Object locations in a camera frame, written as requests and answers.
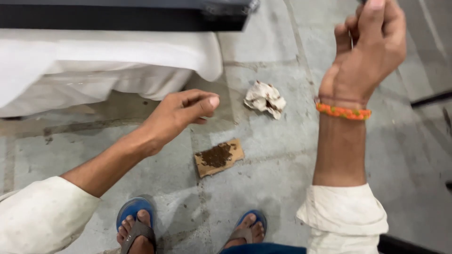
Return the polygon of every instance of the crumpled tissue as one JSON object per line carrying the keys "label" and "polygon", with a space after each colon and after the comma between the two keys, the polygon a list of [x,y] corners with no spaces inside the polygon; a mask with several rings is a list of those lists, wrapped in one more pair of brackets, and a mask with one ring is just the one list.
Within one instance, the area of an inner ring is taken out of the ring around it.
{"label": "crumpled tissue", "polygon": [[281,113],[286,106],[286,100],[279,95],[278,90],[271,84],[256,81],[246,93],[245,104],[252,108],[263,112],[267,110],[275,119],[281,118]]}

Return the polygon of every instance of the sandal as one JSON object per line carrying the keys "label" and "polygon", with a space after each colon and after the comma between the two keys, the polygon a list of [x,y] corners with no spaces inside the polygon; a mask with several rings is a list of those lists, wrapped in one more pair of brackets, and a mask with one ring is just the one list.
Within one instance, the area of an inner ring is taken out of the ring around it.
{"label": "sandal", "polygon": [[[245,219],[245,217],[250,213],[253,213],[254,215],[256,215],[256,221],[252,225],[250,225],[249,228],[236,229],[240,224],[242,224],[243,219]],[[226,246],[226,244],[228,244],[229,242],[231,242],[233,240],[244,238],[246,241],[246,244],[252,244],[253,243],[253,233],[251,231],[251,227],[254,226],[258,222],[262,223],[262,227],[264,228],[264,237],[266,237],[267,236],[267,218],[261,211],[251,210],[251,211],[246,212],[244,215],[242,215],[242,217],[239,219],[239,221],[235,224],[234,232],[232,232],[228,241],[223,245],[223,248],[218,253],[222,252],[224,250],[224,247]]]}
{"label": "sandal", "polygon": [[[137,213],[140,210],[146,210],[151,217],[151,227],[143,224],[138,218]],[[133,241],[140,235],[145,236],[154,246],[154,252],[157,253],[157,242],[155,240],[154,233],[154,206],[147,195],[141,195],[135,198],[129,199],[119,210],[118,217],[116,218],[116,230],[119,232],[121,222],[126,219],[127,216],[132,215],[135,220],[135,224],[129,232],[129,236],[124,240],[121,245],[121,254],[127,254],[132,247]]]}

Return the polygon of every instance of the cardboard piece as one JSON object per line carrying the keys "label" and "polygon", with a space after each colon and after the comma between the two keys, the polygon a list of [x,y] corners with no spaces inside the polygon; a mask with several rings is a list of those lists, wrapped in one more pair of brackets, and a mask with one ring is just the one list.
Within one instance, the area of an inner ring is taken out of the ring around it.
{"label": "cardboard piece", "polygon": [[240,139],[233,139],[195,154],[196,166],[201,178],[224,171],[232,167],[237,160],[244,158]]}

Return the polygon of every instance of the gray floor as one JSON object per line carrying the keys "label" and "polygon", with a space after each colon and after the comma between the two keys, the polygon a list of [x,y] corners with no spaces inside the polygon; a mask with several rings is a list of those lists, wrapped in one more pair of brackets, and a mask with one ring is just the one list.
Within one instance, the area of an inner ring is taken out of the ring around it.
{"label": "gray floor", "polygon": [[[452,3],[400,3],[407,12],[409,54],[369,104],[374,114],[367,125],[368,181],[388,213],[391,234],[451,253],[452,196],[444,182],[452,179],[452,103],[412,110],[409,101],[452,86]],[[195,75],[187,85],[221,95],[215,117],[206,126],[190,126],[126,174],[102,197],[83,235],[62,253],[118,248],[117,212],[143,193],[157,204],[159,253],[215,253],[238,217],[254,207],[268,215],[267,241],[306,245],[309,228],[295,212],[315,164],[318,113],[312,98],[334,58],[334,24],[356,5],[264,0],[245,33],[219,34],[224,75],[214,83]],[[286,98],[280,121],[243,106],[255,80],[275,85]],[[0,189],[20,189],[85,162],[133,130],[155,106],[115,92],[88,107],[0,122]],[[234,137],[241,139],[246,159],[198,179],[193,153]]]}

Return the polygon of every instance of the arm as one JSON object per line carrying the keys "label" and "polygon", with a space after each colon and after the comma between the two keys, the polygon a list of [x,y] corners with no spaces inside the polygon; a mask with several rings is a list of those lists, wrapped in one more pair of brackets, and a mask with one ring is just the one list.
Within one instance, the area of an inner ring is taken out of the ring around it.
{"label": "arm", "polygon": [[[331,106],[363,109],[405,57],[403,11],[394,0],[369,0],[334,33],[337,55],[319,96]],[[311,254],[378,253],[388,225],[366,181],[365,139],[364,121],[320,114],[313,186],[297,213],[312,227]]]}
{"label": "arm", "polygon": [[211,117],[219,102],[218,95],[200,90],[170,94],[141,126],[98,156],[60,177],[0,197],[0,252],[47,254],[69,246],[91,219],[99,197],[188,124],[204,124],[201,117]]}

